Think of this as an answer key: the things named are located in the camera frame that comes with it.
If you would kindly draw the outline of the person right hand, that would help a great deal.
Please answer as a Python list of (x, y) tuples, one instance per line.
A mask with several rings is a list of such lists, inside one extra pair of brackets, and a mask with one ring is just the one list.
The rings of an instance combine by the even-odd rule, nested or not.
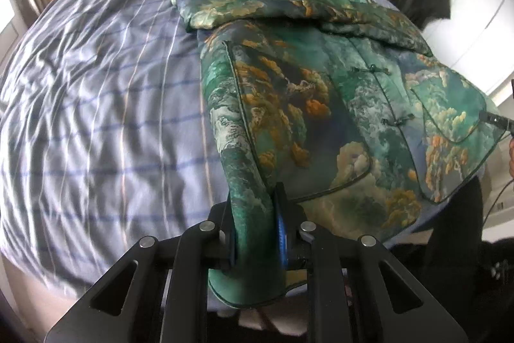
[(509, 142), (509, 174), (514, 177), (514, 139)]

